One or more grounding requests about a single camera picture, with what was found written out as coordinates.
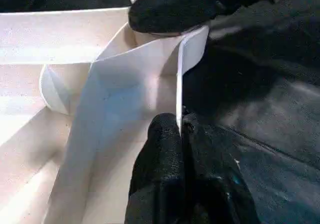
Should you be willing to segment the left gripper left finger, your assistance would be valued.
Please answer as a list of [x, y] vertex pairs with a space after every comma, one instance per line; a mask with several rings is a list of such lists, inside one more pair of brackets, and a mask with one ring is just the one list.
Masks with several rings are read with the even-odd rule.
[[156, 115], [133, 166], [127, 224], [181, 224], [185, 216], [185, 171], [176, 116]]

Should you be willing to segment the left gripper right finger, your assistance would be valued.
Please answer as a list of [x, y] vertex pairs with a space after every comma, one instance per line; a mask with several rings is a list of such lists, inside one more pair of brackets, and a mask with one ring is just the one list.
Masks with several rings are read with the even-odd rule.
[[258, 224], [254, 200], [235, 159], [237, 139], [191, 113], [182, 120], [194, 224]]

